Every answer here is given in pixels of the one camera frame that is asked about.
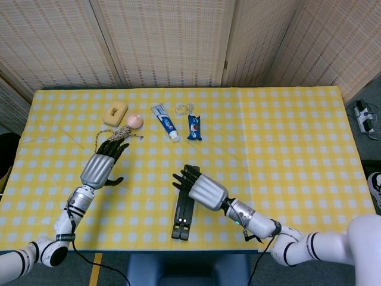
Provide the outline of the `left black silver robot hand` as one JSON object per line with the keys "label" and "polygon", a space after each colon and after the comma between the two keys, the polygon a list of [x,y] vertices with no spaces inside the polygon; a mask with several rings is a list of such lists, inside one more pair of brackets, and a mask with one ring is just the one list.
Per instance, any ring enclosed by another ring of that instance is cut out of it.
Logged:
{"label": "left black silver robot hand", "polygon": [[111,180],[109,175],[129,145],[129,143],[124,143],[124,139],[104,141],[83,169],[80,175],[82,184],[93,189],[101,189],[104,186],[117,186],[120,184],[124,180],[122,176]]}

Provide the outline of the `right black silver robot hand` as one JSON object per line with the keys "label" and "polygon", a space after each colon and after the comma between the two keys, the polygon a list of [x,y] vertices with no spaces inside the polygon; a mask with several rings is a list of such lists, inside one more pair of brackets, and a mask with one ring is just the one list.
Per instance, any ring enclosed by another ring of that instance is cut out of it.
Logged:
{"label": "right black silver robot hand", "polygon": [[185,165],[180,171],[181,175],[172,174],[175,182],[172,184],[180,191],[184,191],[190,198],[211,211],[219,211],[223,208],[224,201],[228,198],[228,190],[202,174],[191,165]]}

